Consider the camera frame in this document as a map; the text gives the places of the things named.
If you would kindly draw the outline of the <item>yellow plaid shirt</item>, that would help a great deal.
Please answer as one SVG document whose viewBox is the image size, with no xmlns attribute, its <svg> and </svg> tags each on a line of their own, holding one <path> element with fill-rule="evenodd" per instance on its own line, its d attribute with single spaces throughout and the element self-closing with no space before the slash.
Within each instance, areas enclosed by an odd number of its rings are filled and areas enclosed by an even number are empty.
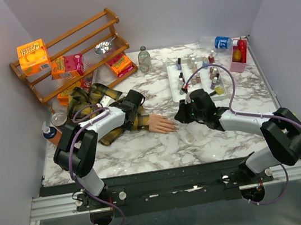
<svg viewBox="0 0 301 225">
<path fill-rule="evenodd" d="M 67 115 L 69 119 L 73 119 L 75 114 L 80 109 L 83 109 L 87 105 L 95 105 L 101 102 L 103 97 L 110 97 L 114 101 L 123 101 L 122 92 L 108 88 L 106 85 L 100 83 L 94 83 L 91 85 L 89 91 L 84 91 L 79 87 L 75 87 L 69 93 L 68 97 L 68 106 L 67 106 Z M 149 125 L 147 124 L 150 119 L 149 115 L 143 115 L 143 106 L 139 107 L 137 116 L 133 124 L 129 128 L 115 128 L 107 135 L 102 137 L 100 143 L 104 146 L 110 146 L 115 140 L 117 140 L 120 135 L 125 131 L 139 131 L 147 130 L 149 131 Z"/>
</svg>

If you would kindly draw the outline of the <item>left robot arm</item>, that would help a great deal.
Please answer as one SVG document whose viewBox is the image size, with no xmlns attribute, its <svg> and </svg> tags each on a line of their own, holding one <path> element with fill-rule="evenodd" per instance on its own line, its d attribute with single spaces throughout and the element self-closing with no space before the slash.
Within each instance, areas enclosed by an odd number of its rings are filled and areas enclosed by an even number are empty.
<svg viewBox="0 0 301 225">
<path fill-rule="evenodd" d="M 89 193 L 88 201 L 96 208 L 107 203 L 105 184 L 94 170 L 98 141 L 114 129 L 127 130 L 136 120 L 143 94 L 130 90 L 121 101 L 105 96 L 92 114 L 75 117 L 65 125 L 53 161 L 68 171 L 71 178 Z"/>
</svg>

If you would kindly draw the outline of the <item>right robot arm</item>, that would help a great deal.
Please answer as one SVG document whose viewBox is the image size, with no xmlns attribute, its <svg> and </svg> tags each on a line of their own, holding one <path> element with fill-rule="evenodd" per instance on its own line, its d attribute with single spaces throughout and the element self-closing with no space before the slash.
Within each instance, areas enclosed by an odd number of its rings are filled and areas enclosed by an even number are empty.
<svg viewBox="0 0 301 225">
<path fill-rule="evenodd" d="M 231 130 L 262 136 L 267 147 L 251 153 L 239 170 L 240 179 L 247 184 L 255 182 L 267 168 L 293 166 L 301 158 L 301 122 L 283 107 L 266 115 L 235 114 L 229 107 L 215 106 L 209 94 L 200 89 L 179 102 L 174 118 L 183 124 L 197 122 L 221 132 Z"/>
</svg>

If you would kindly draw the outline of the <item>mannequin hand with long nails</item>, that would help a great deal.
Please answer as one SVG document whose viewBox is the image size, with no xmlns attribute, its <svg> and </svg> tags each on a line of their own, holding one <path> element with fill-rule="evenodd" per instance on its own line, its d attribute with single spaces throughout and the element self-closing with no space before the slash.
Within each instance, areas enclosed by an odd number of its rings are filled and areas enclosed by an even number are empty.
<svg viewBox="0 0 301 225">
<path fill-rule="evenodd" d="M 158 114 L 150 114 L 146 124 L 149 126 L 149 131 L 153 133 L 168 134 L 178 130 L 174 121 Z"/>
</svg>

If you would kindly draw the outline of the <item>silver glitter bottle black cap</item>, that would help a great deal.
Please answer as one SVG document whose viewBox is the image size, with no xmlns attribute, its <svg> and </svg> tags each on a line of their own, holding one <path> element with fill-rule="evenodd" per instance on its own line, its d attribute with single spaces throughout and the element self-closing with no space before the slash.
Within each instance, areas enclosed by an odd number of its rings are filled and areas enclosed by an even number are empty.
<svg viewBox="0 0 301 225">
<path fill-rule="evenodd" d="M 183 80 L 179 80 L 177 88 L 179 90 L 180 95 L 187 93 L 187 89 L 185 88 L 185 83 L 183 82 Z"/>
</svg>

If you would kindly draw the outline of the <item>gold glitter bottle white cap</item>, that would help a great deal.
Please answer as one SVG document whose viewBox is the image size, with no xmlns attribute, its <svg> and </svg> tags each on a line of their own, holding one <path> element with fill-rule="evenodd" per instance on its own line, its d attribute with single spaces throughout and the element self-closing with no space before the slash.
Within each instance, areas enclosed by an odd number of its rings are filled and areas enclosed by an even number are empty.
<svg viewBox="0 0 301 225">
<path fill-rule="evenodd" d="M 197 79 L 197 74 L 195 74 L 193 77 L 192 77 L 192 79 L 191 79 L 191 83 L 192 83 L 192 85 L 196 85 L 197 83 L 198 83 L 198 79 Z"/>
</svg>

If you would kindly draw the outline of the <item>white plastic organizer tray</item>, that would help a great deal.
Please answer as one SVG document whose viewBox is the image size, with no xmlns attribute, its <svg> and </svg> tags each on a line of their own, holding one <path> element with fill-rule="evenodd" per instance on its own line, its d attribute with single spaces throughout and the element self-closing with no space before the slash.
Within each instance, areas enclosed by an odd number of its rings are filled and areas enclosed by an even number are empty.
<svg viewBox="0 0 301 225">
<path fill-rule="evenodd" d="M 218 67 L 207 66 L 193 75 L 196 68 L 200 68 L 207 62 L 207 57 L 192 56 L 166 62 L 165 66 L 174 102 L 178 103 L 185 98 L 186 93 L 182 91 L 182 85 L 186 82 L 188 82 L 188 92 L 201 88 L 210 94 L 212 101 L 220 101 L 228 97 Z"/>
</svg>

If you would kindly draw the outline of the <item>orange pink box lower shelf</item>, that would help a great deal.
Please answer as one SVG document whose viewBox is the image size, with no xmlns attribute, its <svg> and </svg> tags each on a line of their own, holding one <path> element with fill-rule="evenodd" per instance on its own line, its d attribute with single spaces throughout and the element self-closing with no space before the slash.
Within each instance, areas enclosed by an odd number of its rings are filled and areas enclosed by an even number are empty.
<svg viewBox="0 0 301 225">
<path fill-rule="evenodd" d="M 125 55 L 125 53 L 119 53 L 111 60 L 105 63 L 109 69 L 116 75 L 116 77 L 122 77 L 133 69 L 132 61 Z"/>
</svg>

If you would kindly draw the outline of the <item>yellow polish bottle black cap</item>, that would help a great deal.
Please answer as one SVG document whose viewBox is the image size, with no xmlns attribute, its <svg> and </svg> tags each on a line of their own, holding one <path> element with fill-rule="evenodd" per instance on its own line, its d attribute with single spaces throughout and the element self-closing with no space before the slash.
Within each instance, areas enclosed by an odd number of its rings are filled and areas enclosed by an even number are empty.
<svg viewBox="0 0 301 225">
<path fill-rule="evenodd" d="M 214 92 L 210 93 L 210 96 L 214 96 L 214 95 L 220 96 L 223 95 L 224 93 L 225 93 L 224 89 L 219 86 L 219 87 L 215 87 Z"/>
</svg>

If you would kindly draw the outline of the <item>glass bottle with cap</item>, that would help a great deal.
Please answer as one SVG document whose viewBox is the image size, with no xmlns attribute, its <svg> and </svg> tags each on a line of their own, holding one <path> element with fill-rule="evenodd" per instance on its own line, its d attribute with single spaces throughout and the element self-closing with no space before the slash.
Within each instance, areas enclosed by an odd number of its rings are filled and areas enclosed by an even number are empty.
<svg viewBox="0 0 301 225">
<path fill-rule="evenodd" d="M 140 52 L 138 54 L 138 64 L 139 64 L 139 70 L 146 74 L 149 72 L 151 68 L 151 55 L 149 52 L 147 52 L 145 46 L 140 47 Z"/>
</svg>

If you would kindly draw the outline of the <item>red white package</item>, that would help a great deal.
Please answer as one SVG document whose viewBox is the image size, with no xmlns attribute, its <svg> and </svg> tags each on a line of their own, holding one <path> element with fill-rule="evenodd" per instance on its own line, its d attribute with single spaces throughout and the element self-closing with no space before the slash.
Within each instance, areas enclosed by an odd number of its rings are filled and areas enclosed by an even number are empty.
<svg viewBox="0 0 301 225">
<path fill-rule="evenodd" d="M 80 83 L 80 87 L 84 90 L 84 91 L 89 91 L 91 86 L 92 86 L 92 82 L 93 82 L 93 75 L 94 73 L 89 73 L 86 76 L 82 77 L 81 83 Z"/>
</svg>

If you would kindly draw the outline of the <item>purple polish bottle back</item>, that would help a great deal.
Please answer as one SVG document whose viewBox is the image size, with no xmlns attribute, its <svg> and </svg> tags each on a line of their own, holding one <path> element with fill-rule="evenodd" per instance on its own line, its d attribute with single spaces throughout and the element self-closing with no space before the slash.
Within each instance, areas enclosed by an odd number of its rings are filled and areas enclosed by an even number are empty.
<svg viewBox="0 0 301 225">
<path fill-rule="evenodd" d="M 181 62 L 182 62 L 182 61 L 181 61 L 181 58 L 178 58 L 178 59 L 177 59 L 177 62 L 176 62 L 176 66 L 177 66 L 177 69 L 178 69 L 178 70 L 182 70 Z"/>
</svg>

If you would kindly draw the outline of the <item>copper glitter bottle white cap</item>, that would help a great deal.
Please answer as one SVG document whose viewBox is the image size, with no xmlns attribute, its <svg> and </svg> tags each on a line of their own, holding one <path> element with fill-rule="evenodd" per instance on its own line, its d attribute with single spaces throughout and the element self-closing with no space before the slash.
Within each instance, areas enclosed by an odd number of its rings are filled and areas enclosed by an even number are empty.
<svg viewBox="0 0 301 225">
<path fill-rule="evenodd" d="M 209 69 L 210 79 L 214 79 L 218 74 L 218 69 L 216 67 L 210 67 Z"/>
</svg>

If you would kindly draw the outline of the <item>blue polish bottle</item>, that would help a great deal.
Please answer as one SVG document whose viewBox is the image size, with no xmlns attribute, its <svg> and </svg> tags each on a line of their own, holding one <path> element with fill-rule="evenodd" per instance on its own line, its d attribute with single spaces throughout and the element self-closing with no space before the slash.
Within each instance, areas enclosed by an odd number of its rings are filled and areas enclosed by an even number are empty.
<svg viewBox="0 0 301 225">
<path fill-rule="evenodd" d="M 204 67 L 204 69 L 207 69 L 209 65 L 209 58 L 207 56 L 202 57 L 202 66 Z"/>
</svg>

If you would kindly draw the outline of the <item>wooden shelf rack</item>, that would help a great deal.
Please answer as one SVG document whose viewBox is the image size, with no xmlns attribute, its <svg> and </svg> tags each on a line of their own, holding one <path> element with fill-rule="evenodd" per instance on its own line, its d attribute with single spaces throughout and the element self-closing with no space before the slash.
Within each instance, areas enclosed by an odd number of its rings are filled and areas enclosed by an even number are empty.
<svg viewBox="0 0 301 225">
<path fill-rule="evenodd" d="M 116 32 L 117 23 L 116 13 L 105 8 L 48 43 L 37 39 L 19 46 L 11 69 L 51 112 L 64 106 L 64 91 L 73 86 L 89 88 L 105 66 L 114 74 L 109 84 L 114 87 L 137 70 L 130 60 L 116 62 L 129 49 Z"/>
</svg>

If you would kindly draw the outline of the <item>metal spoon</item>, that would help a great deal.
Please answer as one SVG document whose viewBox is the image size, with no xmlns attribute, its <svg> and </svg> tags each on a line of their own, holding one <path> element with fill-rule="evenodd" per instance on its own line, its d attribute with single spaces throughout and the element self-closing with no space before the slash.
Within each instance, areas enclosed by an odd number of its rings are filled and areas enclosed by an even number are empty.
<svg viewBox="0 0 301 225">
<path fill-rule="evenodd" d="M 98 43 L 94 47 L 94 53 L 96 53 L 96 55 L 104 55 L 106 53 L 109 53 L 111 50 L 114 50 L 114 48 L 115 48 L 114 41 L 116 40 L 116 38 L 117 37 L 114 36 L 113 38 L 111 38 L 109 40 L 105 40 L 105 41 Z"/>
</svg>

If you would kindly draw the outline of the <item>orange box bottom shelf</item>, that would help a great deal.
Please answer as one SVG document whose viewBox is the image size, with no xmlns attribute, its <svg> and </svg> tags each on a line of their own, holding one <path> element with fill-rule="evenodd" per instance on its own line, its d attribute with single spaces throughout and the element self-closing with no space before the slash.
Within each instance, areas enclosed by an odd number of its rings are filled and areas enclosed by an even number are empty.
<svg viewBox="0 0 301 225">
<path fill-rule="evenodd" d="M 61 106 L 68 106 L 69 104 L 69 95 L 74 88 L 68 88 L 63 90 L 57 95 L 57 100 Z"/>
</svg>

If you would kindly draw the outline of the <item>metal soda can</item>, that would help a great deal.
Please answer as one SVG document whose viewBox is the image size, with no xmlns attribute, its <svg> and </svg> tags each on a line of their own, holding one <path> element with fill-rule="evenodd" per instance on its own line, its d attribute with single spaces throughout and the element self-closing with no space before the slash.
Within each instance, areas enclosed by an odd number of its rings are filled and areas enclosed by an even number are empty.
<svg viewBox="0 0 301 225">
<path fill-rule="evenodd" d="M 64 111 L 55 112 L 51 117 L 51 124 L 57 128 L 61 133 L 68 121 L 67 113 Z"/>
</svg>

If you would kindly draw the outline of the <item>pink plastic bin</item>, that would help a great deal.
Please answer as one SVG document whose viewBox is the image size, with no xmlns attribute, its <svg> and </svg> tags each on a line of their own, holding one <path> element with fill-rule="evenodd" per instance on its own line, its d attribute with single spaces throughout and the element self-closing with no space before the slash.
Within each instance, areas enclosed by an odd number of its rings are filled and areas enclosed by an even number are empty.
<svg viewBox="0 0 301 225">
<path fill-rule="evenodd" d="M 247 39 L 234 39 L 230 64 L 231 72 L 244 72 L 247 66 L 247 47 Z"/>
</svg>

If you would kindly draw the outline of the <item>plastic water bottle blue label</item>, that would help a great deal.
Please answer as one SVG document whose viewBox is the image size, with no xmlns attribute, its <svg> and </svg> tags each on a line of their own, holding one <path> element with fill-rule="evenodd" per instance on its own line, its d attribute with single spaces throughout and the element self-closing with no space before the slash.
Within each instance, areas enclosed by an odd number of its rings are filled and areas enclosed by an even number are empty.
<svg viewBox="0 0 301 225">
<path fill-rule="evenodd" d="M 204 36 L 199 39 L 199 46 L 206 50 L 228 50 L 239 45 L 239 40 L 226 36 Z"/>
</svg>

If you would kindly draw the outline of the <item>pink orange sponge box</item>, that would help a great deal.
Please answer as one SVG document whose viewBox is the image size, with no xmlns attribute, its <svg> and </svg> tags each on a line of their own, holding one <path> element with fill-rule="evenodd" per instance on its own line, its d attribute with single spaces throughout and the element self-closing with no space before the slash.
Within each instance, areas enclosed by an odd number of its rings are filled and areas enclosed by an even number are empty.
<svg viewBox="0 0 301 225">
<path fill-rule="evenodd" d="M 52 62 L 52 79 L 81 77 L 84 73 L 81 53 L 58 57 Z"/>
</svg>

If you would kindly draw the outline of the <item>yellow lemon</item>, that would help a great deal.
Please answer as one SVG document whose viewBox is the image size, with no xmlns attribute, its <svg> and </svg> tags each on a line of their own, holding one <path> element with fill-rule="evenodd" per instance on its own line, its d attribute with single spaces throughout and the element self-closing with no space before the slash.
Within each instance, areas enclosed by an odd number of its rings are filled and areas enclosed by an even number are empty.
<svg viewBox="0 0 301 225">
<path fill-rule="evenodd" d="M 240 63 L 241 62 L 241 58 L 242 58 L 242 52 L 238 49 L 234 50 L 233 51 L 233 56 L 232 56 L 232 61 L 233 62 L 238 62 Z"/>
</svg>

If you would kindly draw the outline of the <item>orange spray bottle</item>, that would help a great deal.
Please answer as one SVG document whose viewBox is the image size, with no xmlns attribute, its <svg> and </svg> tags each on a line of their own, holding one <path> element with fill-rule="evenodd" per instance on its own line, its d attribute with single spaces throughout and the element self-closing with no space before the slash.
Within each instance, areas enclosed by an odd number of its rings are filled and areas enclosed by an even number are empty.
<svg viewBox="0 0 301 225">
<path fill-rule="evenodd" d="M 54 126 L 48 126 L 46 122 L 43 122 L 42 132 L 45 139 L 50 141 L 55 146 L 59 145 L 59 141 L 61 139 L 61 132 L 55 128 Z"/>
</svg>

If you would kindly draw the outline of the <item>red ketchup bottle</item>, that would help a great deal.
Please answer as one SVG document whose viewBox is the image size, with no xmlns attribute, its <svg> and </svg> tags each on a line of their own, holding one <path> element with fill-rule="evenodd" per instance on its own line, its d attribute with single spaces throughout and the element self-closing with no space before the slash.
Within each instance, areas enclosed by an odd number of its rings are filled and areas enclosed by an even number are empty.
<svg viewBox="0 0 301 225">
<path fill-rule="evenodd" d="M 242 53 L 241 59 L 240 59 L 241 62 L 246 63 L 247 62 L 247 40 L 239 39 L 238 49 Z"/>
</svg>

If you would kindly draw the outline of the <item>orange scrub box large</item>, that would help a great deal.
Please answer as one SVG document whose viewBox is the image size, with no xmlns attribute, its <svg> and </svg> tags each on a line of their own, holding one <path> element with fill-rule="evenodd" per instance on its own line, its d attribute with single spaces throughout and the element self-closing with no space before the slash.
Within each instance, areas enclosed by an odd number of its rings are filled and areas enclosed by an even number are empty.
<svg viewBox="0 0 301 225">
<path fill-rule="evenodd" d="M 37 39 L 17 48 L 20 67 L 26 76 L 32 76 L 51 67 L 46 44 Z"/>
</svg>

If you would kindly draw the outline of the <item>black mounting rail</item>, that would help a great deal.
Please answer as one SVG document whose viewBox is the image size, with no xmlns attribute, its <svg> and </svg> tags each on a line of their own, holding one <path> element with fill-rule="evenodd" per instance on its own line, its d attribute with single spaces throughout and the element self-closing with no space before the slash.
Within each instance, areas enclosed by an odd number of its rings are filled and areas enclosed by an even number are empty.
<svg viewBox="0 0 301 225">
<path fill-rule="evenodd" d="M 264 184 L 274 180 L 270 167 L 259 174 L 245 170 L 244 158 L 209 162 L 105 179 L 107 190 L 99 202 L 82 193 L 76 184 L 42 187 L 40 196 L 76 193 L 75 212 L 108 224 L 123 216 L 190 207 L 220 200 L 245 197 L 261 201 Z"/>
</svg>

